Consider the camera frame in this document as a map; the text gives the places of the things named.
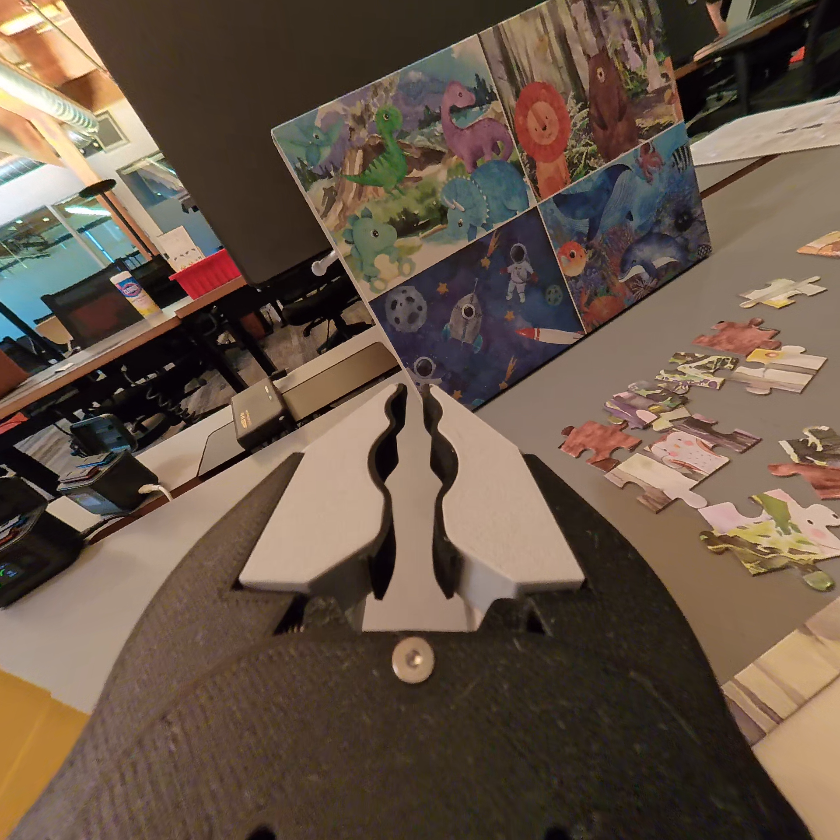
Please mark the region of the yellow box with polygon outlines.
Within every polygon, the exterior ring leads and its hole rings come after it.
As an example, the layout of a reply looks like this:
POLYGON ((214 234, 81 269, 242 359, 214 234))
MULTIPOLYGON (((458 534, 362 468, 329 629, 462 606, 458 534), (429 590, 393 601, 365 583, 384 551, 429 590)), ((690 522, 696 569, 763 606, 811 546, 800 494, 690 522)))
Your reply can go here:
POLYGON ((8 838, 77 742, 89 715, 1 673, 1 838, 8 838))

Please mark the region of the black partition panel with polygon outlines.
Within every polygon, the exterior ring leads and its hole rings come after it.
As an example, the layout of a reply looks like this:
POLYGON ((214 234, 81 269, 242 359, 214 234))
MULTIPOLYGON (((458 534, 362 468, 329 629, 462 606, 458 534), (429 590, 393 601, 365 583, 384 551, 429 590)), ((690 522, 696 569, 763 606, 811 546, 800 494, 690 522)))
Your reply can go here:
POLYGON ((273 128, 536 4, 67 2, 254 285, 328 245, 273 128))

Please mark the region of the white paper sign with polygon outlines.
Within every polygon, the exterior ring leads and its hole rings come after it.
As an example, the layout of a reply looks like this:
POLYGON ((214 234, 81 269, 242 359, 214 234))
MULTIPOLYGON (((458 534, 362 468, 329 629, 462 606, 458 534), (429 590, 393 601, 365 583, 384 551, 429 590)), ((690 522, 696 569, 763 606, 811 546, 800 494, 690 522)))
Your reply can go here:
POLYGON ((162 233, 156 238, 157 247, 174 272, 180 272, 205 258, 184 226, 162 233))

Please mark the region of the white printed instruction sheet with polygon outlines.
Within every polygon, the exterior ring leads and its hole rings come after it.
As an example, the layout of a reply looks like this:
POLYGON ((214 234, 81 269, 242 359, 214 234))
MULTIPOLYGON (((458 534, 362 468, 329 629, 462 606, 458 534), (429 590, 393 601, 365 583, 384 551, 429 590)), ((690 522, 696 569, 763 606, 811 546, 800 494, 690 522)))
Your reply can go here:
POLYGON ((839 97, 735 119, 691 144, 696 166, 839 145, 839 97))

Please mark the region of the white puzzle board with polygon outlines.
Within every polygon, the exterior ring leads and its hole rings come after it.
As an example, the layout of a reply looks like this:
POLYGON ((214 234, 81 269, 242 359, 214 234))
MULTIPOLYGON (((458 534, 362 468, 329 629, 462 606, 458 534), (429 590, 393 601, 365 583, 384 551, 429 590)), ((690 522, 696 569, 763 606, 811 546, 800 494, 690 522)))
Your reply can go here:
POLYGON ((753 754, 814 838, 839 838, 839 601, 722 685, 753 754))

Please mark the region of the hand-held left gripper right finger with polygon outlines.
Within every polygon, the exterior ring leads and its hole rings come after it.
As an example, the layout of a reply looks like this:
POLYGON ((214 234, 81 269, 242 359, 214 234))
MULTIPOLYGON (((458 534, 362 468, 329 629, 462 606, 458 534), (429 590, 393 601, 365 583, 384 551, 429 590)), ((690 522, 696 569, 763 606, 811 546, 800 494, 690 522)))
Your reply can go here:
POLYGON ((585 575, 520 449, 436 385, 427 387, 437 584, 478 629, 499 600, 578 591, 585 575))

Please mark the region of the black floor lamp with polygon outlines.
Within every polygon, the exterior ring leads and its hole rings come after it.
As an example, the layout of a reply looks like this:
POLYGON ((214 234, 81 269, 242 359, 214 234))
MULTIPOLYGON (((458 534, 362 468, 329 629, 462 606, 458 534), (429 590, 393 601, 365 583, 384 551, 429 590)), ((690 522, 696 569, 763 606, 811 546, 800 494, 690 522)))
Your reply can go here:
POLYGON ((96 198, 100 204, 104 205, 110 211, 110 214, 121 225, 123 232, 136 245, 139 252, 145 257, 152 259, 157 256, 157 251, 154 250, 154 247, 146 240, 141 231, 134 226, 131 218, 123 210, 122 205, 119 204, 112 192, 114 186, 116 186, 116 182, 113 179, 105 179, 86 185, 79 192, 79 198, 96 198))

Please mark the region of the wooden desk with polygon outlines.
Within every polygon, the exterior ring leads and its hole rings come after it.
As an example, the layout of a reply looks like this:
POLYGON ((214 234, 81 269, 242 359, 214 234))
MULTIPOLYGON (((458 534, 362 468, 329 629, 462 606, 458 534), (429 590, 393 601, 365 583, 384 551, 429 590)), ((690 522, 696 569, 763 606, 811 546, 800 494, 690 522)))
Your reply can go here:
POLYGON ((99 371, 103 365, 110 364, 174 330, 185 331, 190 339, 198 342, 203 357, 210 360, 214 369, 225 375, 229 384, 244 387, 244 381, 228 368, 225 359, 217 353, 213 354, 215 348, 207 345, 207 342, 200 341, 200 336, 195 331, 194 320, 198 313, 210 309, 239 289, 247 287, 246 279, 239 276, 198 299, 180 300, 163 312, 153 315, 152 318, 122 329, 111 338, 99 341, 86 350, 81 350, 52 364, 45 371, 30 376, 2 398, 2 422, 6 422, 9 417, 22 412, 32 403, 50 396, 60 388, 94 371, 99 371))

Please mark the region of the disinfectant wipes canister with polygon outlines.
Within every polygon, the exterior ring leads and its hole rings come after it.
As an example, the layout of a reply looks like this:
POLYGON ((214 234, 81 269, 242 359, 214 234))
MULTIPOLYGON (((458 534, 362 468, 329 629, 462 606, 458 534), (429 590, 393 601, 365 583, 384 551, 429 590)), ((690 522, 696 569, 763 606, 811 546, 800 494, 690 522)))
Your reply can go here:
POLYGON ((161 307, 128 271, 112 275, 110 281, 143 318, 150 319, 162 313, 161 307))

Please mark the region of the red plastic bin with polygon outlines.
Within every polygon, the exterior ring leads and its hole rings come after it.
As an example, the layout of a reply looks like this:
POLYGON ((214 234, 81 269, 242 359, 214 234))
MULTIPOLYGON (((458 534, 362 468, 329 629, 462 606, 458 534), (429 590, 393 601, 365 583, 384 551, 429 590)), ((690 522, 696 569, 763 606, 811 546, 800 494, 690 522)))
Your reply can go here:
POLYGON ((175 272, 170 280, 195 300, 238 277, 241 277, 238 267, 223 248, 175 272))

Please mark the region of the black office chair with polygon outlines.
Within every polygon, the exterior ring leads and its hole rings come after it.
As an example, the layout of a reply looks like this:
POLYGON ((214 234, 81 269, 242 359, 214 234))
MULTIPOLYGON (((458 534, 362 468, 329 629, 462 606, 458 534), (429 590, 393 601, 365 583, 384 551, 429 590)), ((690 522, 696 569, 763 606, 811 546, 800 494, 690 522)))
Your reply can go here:
POLYGON ((299 295, 291 299, 288 292, 280 299, 280 313, 284 323, 292 327, 303 327, 303 336, 309 337, 312 330, 325 323, 334 327, 328 338, 318 346, 318 354, 324 354, 350 340, 371 327, 368 322, 348 324, 343 313, 361 297, 351 278, 339 262, 333 262, 324 275, 310 275, 295 287, 299 295))

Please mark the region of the small black battery charger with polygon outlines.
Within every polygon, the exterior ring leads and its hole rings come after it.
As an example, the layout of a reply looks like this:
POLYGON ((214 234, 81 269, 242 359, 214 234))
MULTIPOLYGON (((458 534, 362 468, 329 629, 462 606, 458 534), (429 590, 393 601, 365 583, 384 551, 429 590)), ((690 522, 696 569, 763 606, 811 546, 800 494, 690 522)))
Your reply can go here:
POLYGON ((59 495, 106 517, 131 513, 161 488, 158 476, 134 456, 137 441, 116 416, 82 419, 69 431, 79 461, 59 478, 59 495))

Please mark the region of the animal picture puzzle box lid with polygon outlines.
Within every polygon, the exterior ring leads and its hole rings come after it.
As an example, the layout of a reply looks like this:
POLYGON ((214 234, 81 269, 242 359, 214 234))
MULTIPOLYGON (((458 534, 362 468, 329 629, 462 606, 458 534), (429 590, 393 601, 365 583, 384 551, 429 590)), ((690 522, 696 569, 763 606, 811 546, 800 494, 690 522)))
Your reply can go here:
POLYGON ((472 413, 711 252, 655 2, 545 2, 272 139, 402 370, 472 413))

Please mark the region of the large black battery charger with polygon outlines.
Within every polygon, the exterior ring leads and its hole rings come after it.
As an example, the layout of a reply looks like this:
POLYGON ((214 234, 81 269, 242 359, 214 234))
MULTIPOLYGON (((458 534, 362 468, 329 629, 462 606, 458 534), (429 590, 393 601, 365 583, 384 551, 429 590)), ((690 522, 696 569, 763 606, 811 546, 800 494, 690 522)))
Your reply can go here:
POLYGON ((81 533, 47 511, 24 480, 1 478, 1 608, 23 599, 74 564, 81 533))

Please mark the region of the pile of puzzle pieces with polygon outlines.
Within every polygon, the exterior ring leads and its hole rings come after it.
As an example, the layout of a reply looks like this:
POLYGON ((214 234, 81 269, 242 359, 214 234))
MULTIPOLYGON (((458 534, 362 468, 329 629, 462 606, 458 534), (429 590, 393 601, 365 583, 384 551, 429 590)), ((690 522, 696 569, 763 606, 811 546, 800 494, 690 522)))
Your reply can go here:
POLYGON ((699 540, 716 555, 730 554, 752 576, 793 571, 820 593, 836 582, 823 565, 838 560, 838 513, 822 503, 805 505, 784 489, 755 493, 751 516, 723 501, 709 503, 698 486, 721 472, 732 455, 746 455, 762 437, 742 428, 725 430, 698 413, 693 391, 725 396, 800 396, 821 373, 827 357, 780 339, 753 311, 780 310, 797 298, 825 292, 820 277, 776 279, 740 294, 749 318, 720 320, 673 352, 652 379, 631 383, 603 405, 601 422, 562 430, 560 452, 599 469, 615 487, 634 486, 637 501, 653 513, 676 502, 706 523, 699 540))

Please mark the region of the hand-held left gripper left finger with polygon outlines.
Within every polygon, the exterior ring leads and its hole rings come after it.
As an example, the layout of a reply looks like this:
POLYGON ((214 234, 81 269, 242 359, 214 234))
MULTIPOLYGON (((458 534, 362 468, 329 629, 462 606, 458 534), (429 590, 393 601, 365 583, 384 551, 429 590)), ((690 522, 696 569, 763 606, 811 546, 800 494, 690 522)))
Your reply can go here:
POLYGON ((238 578, 246 589, 382 600, 396 565, 392 496, 407 388, 373 395, 301 453, 238 578))

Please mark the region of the black power brick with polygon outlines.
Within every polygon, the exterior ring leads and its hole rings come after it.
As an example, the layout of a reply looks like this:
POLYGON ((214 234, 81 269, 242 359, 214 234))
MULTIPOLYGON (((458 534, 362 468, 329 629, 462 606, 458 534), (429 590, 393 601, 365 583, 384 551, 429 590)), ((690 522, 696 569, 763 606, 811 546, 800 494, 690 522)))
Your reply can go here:
POLYGON ((237 444, 253 452, 295 427, 277 384, 269 377, 234 394, 230 401, 237 444))

